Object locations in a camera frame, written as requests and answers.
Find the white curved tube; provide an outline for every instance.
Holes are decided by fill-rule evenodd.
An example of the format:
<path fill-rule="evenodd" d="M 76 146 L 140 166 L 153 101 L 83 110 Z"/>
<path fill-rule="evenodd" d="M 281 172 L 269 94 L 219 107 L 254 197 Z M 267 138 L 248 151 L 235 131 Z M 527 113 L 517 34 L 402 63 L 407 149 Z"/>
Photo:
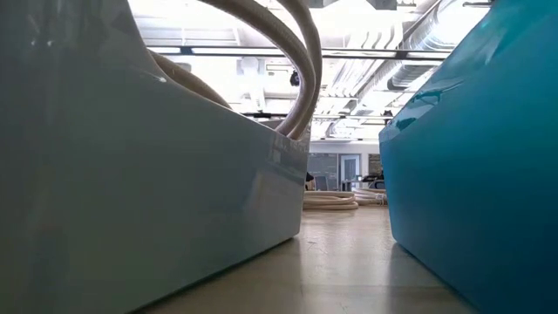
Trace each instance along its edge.
<path fill-rule="evenodd" d="M 301 80 L 298 98 L 287 118 L 276 129 L 278 133 L 289 135 L 298 125 L 308 107 L 311 106 L 316 88 L 314 66 L 303 44 L 279 18 L 254 0 L 201 1 L 238 17 L 244 23 L 261 32 L 262 35 L 281 49 L 297 69 Z"/>
<path fill-rule="evenodd" d="M 352 210 L 357 209 L 352 192 L 305 191 L 303 209 Z"/>
<path fill-rule="evenodd" d="M 387 195 L 384 189 L 379 188 L 355 188 L 355 197 L 358 205 L 385 205 Z"/>
<path fill-rule="evenodd" d="M 300 92 L 289 115 L 277 127 L 276 131 L 288 135 L 291 139 L 298 139 L 308 125 L 311 114 L 314 112 L 322 76 L 321 45 L 308 7 L 301 0 L 282 0 L 285 9 L 293 15 L 301 28 L 312 58 L 309 57 L 303 44 L 289 27 L 254 0 L 201 1 L 223 10 L 254 27 L 291 60 L 300 75 Z M 175 79 L 177 83 L 217 104 L 230 107 L 218 93 L 193 74 L 182 70 L 178 65 L 166 63 L 166 60 L 160 55 L 154 53 L 153 57 L 167 76 L 171 79 L 178 78 Z M 316 78 L 314 65 L 317 67 L 319 78 Z"/>
<path fill-rule="evenodd" d="M 195 92 L 203 98 L 230 109 L 230 105 L 227 101 L 200 78 L 182 69 L 173 61 L 161 56 L 159 53 L 150 52 L 159 68 L 174 82 L 186 87 L 190 92 Z"/>
<path fill-rule="evenodd" d="M 306 127 L 312 120 L 312 115 L 314 114 L 316 103 L 320 96 L 323 68 L 322 44 L 320 43 L 320 34 L 316 25 L 313 23 L 308 5 L 302 1 L 278 0 L 278 2 L 290 13 L 298 24 L 298 27 L 303 34 L 304 43 L 306 44 L 306 49 L 308 49 L 312 65 L 314 66 L 314 72 L 316 74 L 316 85 L 314 86 L 314 95 L 312 100 L 307 106 L 307 109 L 300 118 L 298 124 L 289 133 L 289 137 L 291 139 L 298 140 L 304 134 Z"/>

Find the blue glossy panel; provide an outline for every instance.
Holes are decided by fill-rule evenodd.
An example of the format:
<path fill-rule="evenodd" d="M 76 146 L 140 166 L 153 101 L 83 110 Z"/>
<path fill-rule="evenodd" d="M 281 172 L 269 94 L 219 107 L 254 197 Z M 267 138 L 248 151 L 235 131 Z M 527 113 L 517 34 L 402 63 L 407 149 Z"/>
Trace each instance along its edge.
<path fill-rule="evenodd" d="M 380 134 L 394 237 L 481 312 L 555 307 L 556 21 L 496 1 Z"/>
<path fill-rule="evenodd" d="M 124 0 L 0 10 L 0 313 L 122 313 L 298 233 L 309 142 L 170 82 Z"/>

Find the concrete floor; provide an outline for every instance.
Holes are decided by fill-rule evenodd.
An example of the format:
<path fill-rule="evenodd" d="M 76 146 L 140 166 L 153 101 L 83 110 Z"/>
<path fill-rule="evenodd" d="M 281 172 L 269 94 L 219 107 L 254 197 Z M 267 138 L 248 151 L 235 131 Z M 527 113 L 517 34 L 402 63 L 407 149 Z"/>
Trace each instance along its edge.
<path fill-rule="evenodd" d="M 391 237 L 386 208 L 304 212 L 300 234 L 149 314 L 474 313 Z"/>

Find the coiled hose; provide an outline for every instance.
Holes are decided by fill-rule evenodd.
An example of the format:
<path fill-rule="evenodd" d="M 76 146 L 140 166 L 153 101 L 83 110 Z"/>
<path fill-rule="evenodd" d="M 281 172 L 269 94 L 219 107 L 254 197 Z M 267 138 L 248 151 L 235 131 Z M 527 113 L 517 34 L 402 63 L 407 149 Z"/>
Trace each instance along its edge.
<path fill-rule="evenodd" d="M 358 205 L 386 205 L 387 194 L 379 188 L 355 188 Z"/>
<path fill-rule="evenodd" d="M 357 208 L 358 203 L 352 192 L 304 192 L 304 210 L 351 210 Z"/>

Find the door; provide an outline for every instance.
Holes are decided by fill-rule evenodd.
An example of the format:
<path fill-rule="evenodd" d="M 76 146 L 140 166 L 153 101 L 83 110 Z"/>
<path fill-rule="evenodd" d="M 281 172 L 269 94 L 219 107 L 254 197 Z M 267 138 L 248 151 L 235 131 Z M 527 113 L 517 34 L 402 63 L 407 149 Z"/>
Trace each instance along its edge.
<path fill-rule="evenodd" d="M 339 166 L 341 168 L 341 181 L 356 180 L 360 175 L 360 155 L 342 154 L 339 156 Z"/>

